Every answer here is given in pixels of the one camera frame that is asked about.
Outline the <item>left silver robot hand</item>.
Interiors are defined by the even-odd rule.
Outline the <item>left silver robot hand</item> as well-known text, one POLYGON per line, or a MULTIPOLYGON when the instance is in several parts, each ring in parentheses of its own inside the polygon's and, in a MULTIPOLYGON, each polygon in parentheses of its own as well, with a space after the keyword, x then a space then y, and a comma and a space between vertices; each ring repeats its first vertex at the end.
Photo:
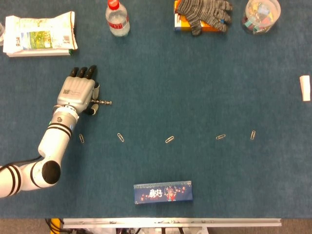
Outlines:
POLYGON ((65 79, 57 98, 57 105, 71 106, 78 114, 84 112, 87 115, 95 115, 98 104, 92 104, 99 96, 99 83, 92 76, 97 66, 75 67, 65 79))

